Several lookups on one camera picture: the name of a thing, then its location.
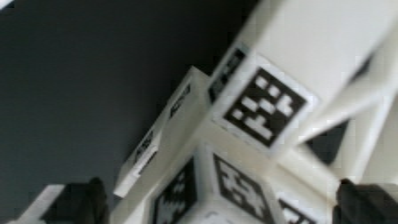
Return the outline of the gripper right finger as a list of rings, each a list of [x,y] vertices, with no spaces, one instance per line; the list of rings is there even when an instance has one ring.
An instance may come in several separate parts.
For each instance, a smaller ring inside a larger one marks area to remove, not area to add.
[[[341,180],[332,224],[398,224],[398,185]]]

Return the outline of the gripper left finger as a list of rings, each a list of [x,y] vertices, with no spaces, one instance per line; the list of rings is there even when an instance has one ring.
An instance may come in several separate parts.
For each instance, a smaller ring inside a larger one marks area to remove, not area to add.
[[[110,224],[106,192],[99,178],[50,184],[19,217],[5,224]]]

